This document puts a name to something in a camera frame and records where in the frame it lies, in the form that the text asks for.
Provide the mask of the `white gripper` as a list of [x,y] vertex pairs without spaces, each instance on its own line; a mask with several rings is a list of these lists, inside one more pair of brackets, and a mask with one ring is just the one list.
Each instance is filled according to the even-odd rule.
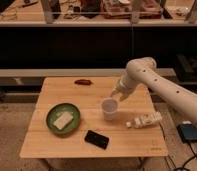
[[114,97],[119,93],[122,93],[119,101],[124,101],[128,98],[128,94],[131,94],[136,88],[136,81],[130,78],[127,74],[124,74],[117,82],[115,89],[112,90],[110,97]]

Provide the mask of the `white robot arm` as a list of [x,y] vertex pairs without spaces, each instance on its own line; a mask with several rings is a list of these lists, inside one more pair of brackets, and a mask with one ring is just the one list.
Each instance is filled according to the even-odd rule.
[[130,60],[111,96],[120,93],[120,100],[123,101],[135,91],[138,84],[144,84],[197,127],[197,94],[160,76],[155,72],[156,67],[152,57]]

